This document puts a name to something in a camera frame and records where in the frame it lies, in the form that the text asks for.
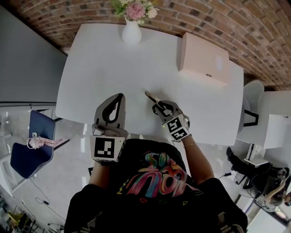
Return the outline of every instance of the person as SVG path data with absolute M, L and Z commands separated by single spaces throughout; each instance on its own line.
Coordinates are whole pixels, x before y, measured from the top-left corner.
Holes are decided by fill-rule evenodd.
M 285 205 L 290 206 L 291 192 L 287 194 L 291 182 L 289 168 L 274 167 L 269 162 L 256 168 L 240 160 L 230 147 L 227 148 L 226 155 L 232 163 L 231 169 L 249 178 L 250 184 L 245 188 L 254 186 L 259 191 L 258 195 L 264 196 L 262 206 L 266 207 L 267 211 L 275 210 L 273 207 L 281 205 L 283 201 Z
M 246 232 L 233 203 L 191 135 L 182 139 L 191 177 L 168 143 L 128 139 L 119 162 L 95 162 L 89 184 L 70 201 L 65 233 L 184 229 Z

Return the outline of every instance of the cable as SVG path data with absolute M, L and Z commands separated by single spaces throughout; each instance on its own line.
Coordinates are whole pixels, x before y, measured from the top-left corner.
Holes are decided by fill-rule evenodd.
M 32 212 L 30 212 L 30 210 L 24 204 L 23 204 L 23 206 L 28 210 L 28 212 L 31 214 L 31 216 L 33 216 L 35 218 L 35 220 L 36 220 L 36 217 L 32 214 Z
M 59 216 L 60 218 L 62 218 L 64 221 L 65 219 L 60 216 L 56 211 L 54 211 L 51 207 L 49 207 L 47 204 L 44 203 L 44 201 L 42 201 L 41 199 L 39 199 L 41 202 L 38 201 L 39 198 L 35 198 L 35 200 L 37 201 L 37 203 L 39 204 L 44 204 L 47 208 L 49 208 L 52 212 L 54 212 L 57 216 Z
M 39 204 L 44 204 L 45 206 L 47 206 L 47 208 L 49 208 L 52 212 L 54 212 L 56 215 L 58 215 L 60 218 L 62 218 L 64 221 L 65 221 L 65 219 L 63 218 L 63 217 L 61 217 L 56 211 L 54 211 L 51 207 L 49 207 L 49 205 L 50 205 L 50 200 L 49 200 L 49 198 L 44 194 L 44 192 L 39 188 L 39 187 L 37 187 L 41 192 L 42 192 L 42 194 L 46 197 L 46 199 L 48 200 L 48 202 L 46 202 L 46 201 L 43 201 L 43 200 L 41 200 L 40 198 L 35 198 L 35 200 L 37 201 L 37 203 L 39 203 Z
M 49 205 L 50 205 L 50 200 L 49 200 L 49 198 L 44 194 L 44 192 L 39 188 L 39 187 L 37 187 L 41 192 L 42 192 L 42 194 L 46 197 L 46 199 L 48 200 L 48 203 L 49 203 Z
M 262 174 L 256 174 L 253 178 L 252 178 L 252 180 L 251 180 L 251 182 L 250 182 L 250 184 L 252 184 L 253 183 L 253 180 L 258 176 L 258 175 L 263 175 L 263 174 L 265 174 L 266 172 L 264 172 L 264 173 L 262 173 Z
M 240 180 L 234 175 L 234 174 L 231 174 L 230 176 L 234 176 L 237 180 L 238 180 L 238 182 L 240 182 Z M 251 198 L 253 198 L 254 199 L 254 201 L 257 203 L 257 205 L 259 205 L 260 207 L 262 207 L 262 208 L 267 208 L 267 209 L 269 209 L 266 205 L 265 206 L 262 206 L 261 204 L 259 204 L 258 203 L 258 201 L 251 195 L 251 193 L 249 193 L 248 191 L 247 191 L 247 189 L 245 189 L 246 190 L 246 192 L 251 196 Z

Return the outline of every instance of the grey wall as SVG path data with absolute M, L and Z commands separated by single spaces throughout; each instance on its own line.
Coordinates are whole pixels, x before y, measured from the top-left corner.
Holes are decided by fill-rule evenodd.
M 56 102 L 66 58 L 0 6 L 0 101 Z

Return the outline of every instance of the white chair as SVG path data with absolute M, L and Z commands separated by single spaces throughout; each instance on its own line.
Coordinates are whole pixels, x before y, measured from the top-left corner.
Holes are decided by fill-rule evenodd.
M 12 134 L 0 136 L 0 140 L 11 137 Z M 15 192 L 26 180 L 16 177 L 14 169 L 10 166 L 11 153 L 2 155 L 0 158 L 0 185 L 13 197 Z
M 242 131 L 243 127 L 258 125 L 259 115 L 259 103 L 264 94 L 264 85 L 259 80 L 249 82 L 244 86 L 244 95 L 241 108 L 241 120 L 238 128 L 238 133 Z M 254 122 L 245 122 L 245 114 L 254 117 Z

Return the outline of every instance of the white table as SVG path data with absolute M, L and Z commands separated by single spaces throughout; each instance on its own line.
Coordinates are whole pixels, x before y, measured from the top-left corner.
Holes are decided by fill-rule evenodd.
M 142 28 L 142 40 L 128 46 L 123 25 L 83 24 L 73 42 L 60 82 L 56 115 L 91 125 L 96 108 L 123 93 L 125 129 L 162 136 L 161 122 L 145 90 L 175 101 L 190 117 L 190 132 L 199 143 L 233 145 L 241 116 L 243 69 L 231 62 L 231 83 L 207 85 L 178 72 L 182 39 Z

